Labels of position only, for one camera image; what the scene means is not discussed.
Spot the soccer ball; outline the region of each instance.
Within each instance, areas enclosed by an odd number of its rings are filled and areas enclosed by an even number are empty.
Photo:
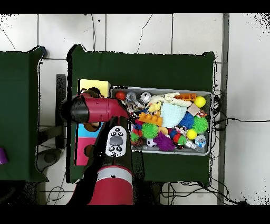
[[[146,139],[146,143],[147,143],[147,145],[148,145],[149,147],[154,147],[154,146],[157,145],[157,143],[155,143],[155,142],[153,141],[153,138],[147,138],[147,139]]]

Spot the green spiky ball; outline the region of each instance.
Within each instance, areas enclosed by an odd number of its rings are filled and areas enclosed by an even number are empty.
[[[178,144],[179,145],[185,145],[187,142],[186,137],[184,137],[183,135],[180,136],[180,138],[178,139]]]
[[[197,133],[203,133],[207,130],[208,127],[208,122],[205,117],[199,118],[199,117],[194,117],[194,124],[193,124],[193,129]]]
[[[137,140],[139,140],[139,135],[137,135],[135,133],[131,133],[130,140],[132,140],[133,142],[136,142]]]
[[[158,136],[158,126],[152,123],[144,123],[141,132],[145,138],[155,138]]]

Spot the pink block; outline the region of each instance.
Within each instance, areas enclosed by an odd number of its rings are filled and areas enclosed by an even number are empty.
[[[96,138],[83,138],[78,137],[78,147],[77,147],[77,166],[85,166],[88,161],[88,157],[84,154],[84,148],[88,145],[93,145]]]

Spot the gray plastic bin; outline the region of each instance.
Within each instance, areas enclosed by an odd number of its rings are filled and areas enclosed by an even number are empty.
[[[162,95],[169,92],[179,92],[179,93],[193,93],[197,96],[203,96],[206,100],[206,104],[202,107],[202,109],[207,113],[207,121],[208,121],[208,129],[207,132],[205,132],[205,138],[206,138],[206,146],[205,146],[205,152],[199,153],[195,150],[192,150],[190,148],[184,148],[182,150],[174,150],[172,152],[163,152],[159,151],[157,147],[154,147],[152,150],[144,150],[143,147],[132,147],[132,150],[141,150],[144,153],[159,153],[159,154],[184,154],[184,155],[197,155],[197,156],[205,156],[207,155],[211,150],[211,131],[212,131],[212,119],[213,119],[213,110],[211,108],[214,107],[214,97],[211,92],[203,92],[203,91],[186,91],[186,90],[174,90],[174,89],[154,89],[154,88],[140,88],[140,87],[117,87],[112,86],[109,91],[109,96],[111,98],[115,97],[115,94],[117,91],[124,91],[125,93],[128,93],[129,91],[134,91],[139,98],[143,92],[149,92],[152,95]]]

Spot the green table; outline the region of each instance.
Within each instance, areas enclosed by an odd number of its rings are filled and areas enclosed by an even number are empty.
[[[9,163],[0,180],[47,181],[35,167],[38,120],[38,62],[44,47],[28,52],[0,52],[0,147]]]
[[[113,86],[213,91],[212,52],[203,55],[124,54],[86,52],[81,45],[73,46],[68,55],[67,90],[75,95],[78,79],[108,81]],[[71,127],[70,181],[81,179],[83,166],[74,166],[75,125]],[[200,181],[209,184],[209,157],[144,153],[146,181]]]

